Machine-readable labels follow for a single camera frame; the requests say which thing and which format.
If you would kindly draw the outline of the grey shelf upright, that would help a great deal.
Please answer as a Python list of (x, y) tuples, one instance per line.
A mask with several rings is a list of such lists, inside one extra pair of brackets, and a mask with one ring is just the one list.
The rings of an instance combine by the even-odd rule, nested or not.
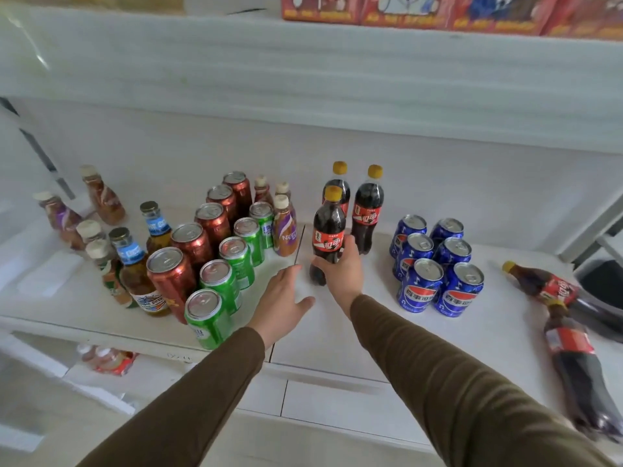
[(623, 191), (607, 205), (599, 205), (597, 214), (581, 227), (558, 259), (577, 269), (603, 253), (623, 250)]
[(3, 112), (3, 115), (7, 114), (7, 117), (11, 118), (20, 134), (24, 137), (47, 173), (51, 176), (51, 180), (55, 183), (56, 188), (61, 190), (62, 194), (69, 200), (76, 199), (75, 191), (67, 182), (64, 174), (59, 171), (54, 157), (51, 156), (49, 151), (44, 147), (45, 144), (37, 137), (37, 130), (33, 124), (26, 119), (24, 115), (18, 112), (9, 98), (2, 95), (0, 95), (0, 111)]

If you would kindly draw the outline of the green soda can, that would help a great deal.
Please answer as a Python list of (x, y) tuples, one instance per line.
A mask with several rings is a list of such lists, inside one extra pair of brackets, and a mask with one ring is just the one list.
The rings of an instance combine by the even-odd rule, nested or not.
[(195, 332), (199, 344), (213, 351), (234, 332), (234, 325), (219, 293), (201, 289), (187, 299), (184, 317)]
[(264, 250), (274, 247), (273, 223), (274, 210), (271, 204), (264, 201), (254, 202), (249, 209), (249, 216), (257, 221), (261, 229), (261, 245)]
[(248, 244), (253, 267), (260, 266), (265, 260), (265, 248), (262, 245), (262, 231), (259, 223), (252, 217), (243, 217), (234, 224), (234, 234)]
[(242, 305), (242, 294), (232, 266), (224, 259), (213, 259), (199, 271), (201, 288), (214, 290), (222, 299), (222, 307), (229, 315), (238, 312)]
[(239, 236), (231, 236), (219, 245), (219, 255), (232, 267), (240, 290), (251, 287), (255, 281), (249, 244)]

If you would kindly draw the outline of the cola bottle with yellow cap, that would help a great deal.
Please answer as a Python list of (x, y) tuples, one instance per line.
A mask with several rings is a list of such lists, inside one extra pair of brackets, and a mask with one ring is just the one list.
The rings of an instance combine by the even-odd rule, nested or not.
[(368, 178), (359, 186), (354, 198), (351, 234), (361, 255), (371, 250), (373, 232), (385, 201), (385, 192), (380, 184), (382, 176), (383, 168), (380, 165), (370, 165)]
[(506, 261), (502, 270), (514, 277), (528, 296), (541, 303), (550, 299), (560, 300), (576, 321), (610, 341), (623, 344), (623, 309), (606, 303), (581, 286), (544, 269)]
[(569, 316), (562, 301), (547, 299), (544, 305), (549, 313), (544, 337), (571, 423), (591, 440), (606, 438), (623, 445), (623, 415), (606, 387), (587, 330)]
[(342, 195), (340, 187), (326, 186), (324, 202), (313, 220), (313, 253), (330, 263), (338, 262), (345, 236), (346, 215), (340, 204)]
[(339, 201), (339, 205), (342, 208), (346, 217), (348, 216), (349, 201), (351, 198), (351, 189), (348, 182), (346, 181), (347, 170), (348, 166), (346, 162), (335, 161), (332, 168), (333, 175), (331, 179), (327, 181), (327, 183), (325, 183), (322, 191), (322, 204), (324, 204), (324, 193), (329, 186), (337, 186), (341, 189), (342, 195)]

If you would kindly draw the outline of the white shelf board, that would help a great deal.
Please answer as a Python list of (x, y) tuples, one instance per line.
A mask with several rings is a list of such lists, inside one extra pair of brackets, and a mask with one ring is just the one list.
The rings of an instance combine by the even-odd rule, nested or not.
[(0, 2), (0, 94), (623, 155), (623, 42)]

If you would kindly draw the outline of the green orange label drink bottle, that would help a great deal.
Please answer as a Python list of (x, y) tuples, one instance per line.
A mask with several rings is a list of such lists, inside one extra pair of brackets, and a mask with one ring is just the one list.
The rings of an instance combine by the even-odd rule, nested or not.
[(123, 264), (113, 246), (104, 239), (97, 239), (87, 244), (85, 250), (97, 266), (103, 284), (112, 298), (121, 307), (137, 307), (136, 301), (121, 283), (120, 272)]

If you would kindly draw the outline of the red soda can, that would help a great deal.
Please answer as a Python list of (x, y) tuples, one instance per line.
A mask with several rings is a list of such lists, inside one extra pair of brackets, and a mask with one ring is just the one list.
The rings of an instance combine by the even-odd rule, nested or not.
[(248, 217), (250, 206), (253, 203), (253, 198), (250, 181), (245, 172), (229, 172), (223, 176), (222, 183), (229, 186), (236, 196), (238, 219)]
[(198, 274), (201, 268), (214, 258), (212, 245), (206, 230), (197, 222), (183, 223), (172, 231), (171, 245), (180, 249), (188, 258), (193, 271)]
[(146, 261), (147, 275), (161, 293), (175, 318), (187, 325), (186, 301), (197, 289), (197, 280), (189, 257), (180, 249), (169, 246), (159, 249)]
[(238, 205), (236, 194), (227, 184), (219, 184), (210, 187), (206, 194), (206, 202), (220, 203), (227, 213), (230, 227), (233, 227), (238, 219)]
[(194, 221), (204, 228), (213, 254), (218, 255), (221, 242), (232, 236), (226, 209), (220, 203), (203, 203), (196, 209)]

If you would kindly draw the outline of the person's left hand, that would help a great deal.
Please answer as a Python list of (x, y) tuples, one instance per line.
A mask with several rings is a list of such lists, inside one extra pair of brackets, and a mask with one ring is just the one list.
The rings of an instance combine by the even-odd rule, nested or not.
[(301, 269), (301, 265), (291, 265), (270, 278), (247, 324), (261, 337), (267, 350), (289, 334), (303, 318), (292, 314), (293, 303), (299, 302), (295, 300), (295, 284)]

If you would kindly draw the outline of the tan cardboard box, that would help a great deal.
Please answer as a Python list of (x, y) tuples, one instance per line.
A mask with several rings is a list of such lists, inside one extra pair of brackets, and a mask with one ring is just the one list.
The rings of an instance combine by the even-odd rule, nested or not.
[(184, 15), (184, 0), (0, 0), (2, 3)]

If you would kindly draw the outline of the purple label coffee bottle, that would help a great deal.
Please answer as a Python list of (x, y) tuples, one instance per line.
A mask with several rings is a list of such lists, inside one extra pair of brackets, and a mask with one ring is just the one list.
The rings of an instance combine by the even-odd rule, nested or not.
[(299, 243), (297, 218), (290, 198), (283, 194), (274, 198), (272, 236), (277, 255), (285, 258), (296, 252)]
[(85, 250), (85, 242), (77, 231), (83, 218), (69, 208), (57, 194), (49, 191), (32, 194), (33, 199), (45, 211), (49, 223), (60, 239), (74, 251)]

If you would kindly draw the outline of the red printed box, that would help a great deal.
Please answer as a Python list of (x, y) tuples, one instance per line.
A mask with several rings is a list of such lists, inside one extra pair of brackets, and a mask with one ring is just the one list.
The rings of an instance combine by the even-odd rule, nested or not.
[(539, 36), (558, 0), (455, 0), (448, 30)]
[(395, 29), (446, 30), (457, 0), (364, 0), (360, 24)]
[(365, 0), (280, 0), (286, 21), (359, 25)]
[(541, 36), (623, 42), (623, 0), (557, 0)]

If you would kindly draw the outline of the person's left forearm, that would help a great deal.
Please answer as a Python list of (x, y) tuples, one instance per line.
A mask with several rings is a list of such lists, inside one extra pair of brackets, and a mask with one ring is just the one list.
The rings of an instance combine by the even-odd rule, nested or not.
[(199, 467), (265, 357), (265, 344), (242, 328), (76, 467)]

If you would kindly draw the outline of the black bin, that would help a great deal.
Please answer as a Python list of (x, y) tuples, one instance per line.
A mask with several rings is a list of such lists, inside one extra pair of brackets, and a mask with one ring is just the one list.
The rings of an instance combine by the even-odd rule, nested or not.
[(616, 260), (595, 260), (576, 272), (581, 298), (612, 313), (623, 314), (623, 266)]

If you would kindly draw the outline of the brown coffee bottle white cap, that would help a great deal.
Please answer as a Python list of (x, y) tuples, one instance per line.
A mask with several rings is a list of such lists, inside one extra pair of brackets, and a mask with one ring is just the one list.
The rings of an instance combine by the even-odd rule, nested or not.
[(93, 165), (81, 165), (79, 170), (99, 218), (109, 226), (120, 226), (125, 221), (127, 213), (117, 194), (105, 184)]

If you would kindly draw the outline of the person's right forearm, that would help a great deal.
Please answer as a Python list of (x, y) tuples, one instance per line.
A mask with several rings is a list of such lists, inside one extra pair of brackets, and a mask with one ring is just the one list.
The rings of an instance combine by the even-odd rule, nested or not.
[(616, 467), (507, 378), (373, 298), (355, 298), (350, 316), (447, 467)]

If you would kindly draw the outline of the red label coffee bottle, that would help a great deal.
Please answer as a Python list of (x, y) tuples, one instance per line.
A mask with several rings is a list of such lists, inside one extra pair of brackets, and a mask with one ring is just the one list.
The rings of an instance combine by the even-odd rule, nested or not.
[(274, 206), (274, 200), (270, 192), (270, 185), (265, 175), (258, 175), (254, 179), (254, 191), (255, 196), (253, 203), (264, 202), (268, 203), (271, 207)]

